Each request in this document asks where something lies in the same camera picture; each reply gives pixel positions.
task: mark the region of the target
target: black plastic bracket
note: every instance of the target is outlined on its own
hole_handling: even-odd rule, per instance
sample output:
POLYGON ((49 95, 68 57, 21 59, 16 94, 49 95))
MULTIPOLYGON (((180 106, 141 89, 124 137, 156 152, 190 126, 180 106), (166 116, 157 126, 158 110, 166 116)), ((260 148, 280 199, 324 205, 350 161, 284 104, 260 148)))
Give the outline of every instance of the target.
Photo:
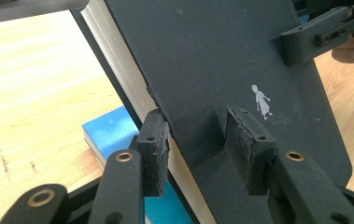
POLYGON ((227 108, 225 149, 248 194, 265 195, 265 168, 276 155, 276 139, 247 110, 233 106, 227 108))
POLYGON ((109 156, 88 223, 145 223, 141 160, 132 149, 109 156))
POLYGON ((0 223, 65 223, 69 215, 67 201, 68 194, 64 186, 41 185, 22 194, 0 223))
POLYGON ((286 65, 307 62, 346 43, 349 35, 354 37, 354 6, 350 17, 347 7, 333 8, 281 34, 284 62, 286 65))
MULTIPOLYGON (((354 223, 354 206, 309 155, 280 152, 274 169, 295 215, 293 223, 354 223)), ((278 195, 272 193, 277 200, 285 200, 278 195)))
POLYGON ((164 195, 168 166, 168 123, 160 110, 150 111, 145 118, 136 146, 141 153, 144 167, 144 196, 164 195))

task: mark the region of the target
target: scratch mark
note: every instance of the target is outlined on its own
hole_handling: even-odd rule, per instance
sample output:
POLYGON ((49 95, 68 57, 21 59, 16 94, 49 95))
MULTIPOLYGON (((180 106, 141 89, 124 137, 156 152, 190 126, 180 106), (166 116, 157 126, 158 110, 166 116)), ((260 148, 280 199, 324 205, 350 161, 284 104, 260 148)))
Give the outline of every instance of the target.
POLYGON ((7 179, 10 180, 10 176, 8 175, 8 161, 6 160, 5 156, 2 154, 2 149, 0 149, 0 156, 1 156, 3 167, 5 169, 5 173, 7 175, 7 179))
POLYGON ((280 124, 280 123, 284 123, 284 124, 288 124, 290 123, 290 118, 285 118, 282 115, 272 115, 268 120, 272 121, 272 124, 280 124))
POLYGON ((35 164, 33 161, 31 161, 31 169, 35 172, 35 174, 39 173, 37 169, 35 168, 35 164))

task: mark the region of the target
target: wooden surface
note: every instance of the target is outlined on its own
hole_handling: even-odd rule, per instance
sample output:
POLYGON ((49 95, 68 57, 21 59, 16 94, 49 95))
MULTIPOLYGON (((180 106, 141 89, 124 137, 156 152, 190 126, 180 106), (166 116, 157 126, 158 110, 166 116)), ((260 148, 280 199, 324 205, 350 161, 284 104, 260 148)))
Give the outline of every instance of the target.
POLYGON ((59 12, 70 8, 85 7, 89 0, 0 0, 0 21, 59 12))
MULTIPOLYGON (((316 62, 354 166, 354 64, 316 62)), ((0 23, 0 218, 28 189, 99 176, 81 125, 120 105, 69 12, 0 23)))

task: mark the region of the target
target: book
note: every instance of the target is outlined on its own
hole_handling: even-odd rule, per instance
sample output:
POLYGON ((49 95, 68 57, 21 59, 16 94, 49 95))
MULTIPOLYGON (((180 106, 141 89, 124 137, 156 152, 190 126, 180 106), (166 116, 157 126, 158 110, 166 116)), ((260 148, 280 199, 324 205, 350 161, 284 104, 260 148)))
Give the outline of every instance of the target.
POLYGON ((224 150, 230 105, 346 185, 351 164, 314 62, 282 61, 279 35, 299 24, 290 1, 91 0, 82 15, 138 116, 164 113, 183 156, 170 171, 192 176, 177 183, 201 222, 271 222, 224 150))
MULTIPOLYGON (((124 106, 83 124, 84 139, 104 169, 107 158, 114 152, 129 148, 139 134, 124 106)), ((192 220, 169 181, 164 197, 145 197, 147 223, 192 223, 192 220)))

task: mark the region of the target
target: black panel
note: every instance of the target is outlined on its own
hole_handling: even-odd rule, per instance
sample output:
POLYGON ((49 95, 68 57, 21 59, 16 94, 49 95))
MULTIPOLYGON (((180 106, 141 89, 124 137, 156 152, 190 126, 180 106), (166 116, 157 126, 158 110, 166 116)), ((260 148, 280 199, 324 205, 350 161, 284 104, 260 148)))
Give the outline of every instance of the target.
MULTIPOLYGON (((131 118, 133 119, 135 126, 138 129, 141 129, 142 127, 142 122, 139 119, 138 115, 136 114, 133 106, 131 105, 127 95, 125 94, 123 88, 121 87, 120 83, 118 82, 118 79, 116 78, 115 74, 112 71, 112 68, 110 67, 109 63, 107 62, 103 52, 99 48, 97 42, 94 39, 94 36, 92 35, 89 27, 87 26, 87 23, 84 21, 82 15, 81 15, 81 10, 83 8, 76 8, 76 9, 71 9, 71 13, 74 16, 81 32, 84 34, 87 42, 89 43, 90 47, 92 48, 92 51, 94 52, 98 62, 101 64, 102 68, 104 69, 106 76, 109 78, 111 81, 113 87, 115 88, 115 91, 118 93, 118 96, 122 100, 124 106, 126 107, 127 111, 129 112, 131 118)), ((192 212, 191 207, 189 206, 188 202, 186 201, 182 191, 179 189, 179 186, 177 185, 177 182, 174 180, 172 177, 171 173, 168 172, 168 180, 170 181, 171 185, 173 186, 175 192, 177 193, 178 198, 181 200, 183 206, 185 207, 186 211, 188 212, 189 216, 191 217, 191 220, 193 223, 198 223, 197 217, 195 214, 192 212)))
POLYGON ((230 105, 347 183, 351 165, 316 66, 288 67, 279 52, 279 35, 299 24, 290 1, 107 3, 218 222, 270 221, 266 197, 247 196, 224 151, 230 105))

